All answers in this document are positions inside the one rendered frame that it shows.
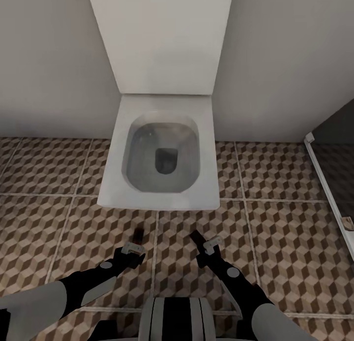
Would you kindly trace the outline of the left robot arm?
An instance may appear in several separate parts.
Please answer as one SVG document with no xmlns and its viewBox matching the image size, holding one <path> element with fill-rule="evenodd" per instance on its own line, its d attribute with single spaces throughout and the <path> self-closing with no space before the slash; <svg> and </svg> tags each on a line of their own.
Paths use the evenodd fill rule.
<svg viewBox="0 0 354 341">
<path fill-rule="evenodd" d="M 0 341 L 29 341 L 75 309 L 110 292 L 123 270 L 142 264 L 144 252 L 144 246 L 125 241 L 113 259 L 95 269 L 0 297 Z"/>
</svg>

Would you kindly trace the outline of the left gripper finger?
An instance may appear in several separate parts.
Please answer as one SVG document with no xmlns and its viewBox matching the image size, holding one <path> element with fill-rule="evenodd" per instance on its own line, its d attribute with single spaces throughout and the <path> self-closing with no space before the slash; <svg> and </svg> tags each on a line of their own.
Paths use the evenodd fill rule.
<svg viewBox="0 0 354 341">
<path fill-rule="evenodd" d="M 141 254 L 140 254 L 139 261 L 138 261 L 138 266 L 142 264 L 142 262 L 143 262 L 145 256 L 146 256 L 145 253 L 141 253 Z"/>
</svg>

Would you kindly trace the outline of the mousetrap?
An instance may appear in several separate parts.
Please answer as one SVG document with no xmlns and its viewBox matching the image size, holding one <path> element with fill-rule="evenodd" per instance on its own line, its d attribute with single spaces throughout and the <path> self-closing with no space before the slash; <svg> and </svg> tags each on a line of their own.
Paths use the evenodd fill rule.
<svg viewBox="0 0 354 341">
<path fill-rule="evenodd" d="M 206 239 L 204 239 L 204 237 L 202 236 L 202 234 L 197 230 L 195 229 L 190 235 L 189 237 L 193 240 L 193 242 L 195 242 L 196 245 L 198 245 L 200 248 L 202 248 L 203 250 L 206 250 L 204 247 L 203 247 L 203 244 L 205 242 L 207 242 Z"/>
<path fill-rule="evenodd" d="M 142 245 L 144 229 L 135 228 L 132 243 Z"/>
</svg>

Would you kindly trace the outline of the robot trunk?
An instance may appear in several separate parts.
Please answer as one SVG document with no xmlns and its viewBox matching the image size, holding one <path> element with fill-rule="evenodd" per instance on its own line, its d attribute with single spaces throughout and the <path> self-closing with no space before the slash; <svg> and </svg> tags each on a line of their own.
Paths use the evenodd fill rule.
<svg viewBox="0 0 354 341">
<path fill-rule="evenodd" d="M 216 341 L 206 297 L 148 297 L 138 341 Z"/>
</svg>

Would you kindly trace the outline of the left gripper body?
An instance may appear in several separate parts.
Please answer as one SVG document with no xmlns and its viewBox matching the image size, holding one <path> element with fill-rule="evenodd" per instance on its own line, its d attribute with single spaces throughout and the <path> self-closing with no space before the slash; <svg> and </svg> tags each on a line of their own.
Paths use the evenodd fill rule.
<svg viewBox="0 0 354 341">
<path fill-rule="evenodd" d="M 121 253 L 122 248 L 117 248 L 114 253 L 114 258 L 122 259 L 124 263 L 124 270 L 129 267 L 136 269 L 139 261 L 140 254 L 131 252 L 130 254 Z"/>
</svg>

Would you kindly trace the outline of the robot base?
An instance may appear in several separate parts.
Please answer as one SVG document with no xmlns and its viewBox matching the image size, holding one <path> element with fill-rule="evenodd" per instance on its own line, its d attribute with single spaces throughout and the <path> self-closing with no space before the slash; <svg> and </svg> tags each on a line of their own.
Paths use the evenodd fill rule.
<svg viewBox="0 0 354 341">
<path fill-rule="evenodd" d="M 89 341 L 138 341 L 138 337 L 118 339 L 117 321 L 101 320 L 96 325 Z M 216 337 L 216 341 L 258 341 L 248 322 L 237 322 L 236 339 Z"/>
</svg>

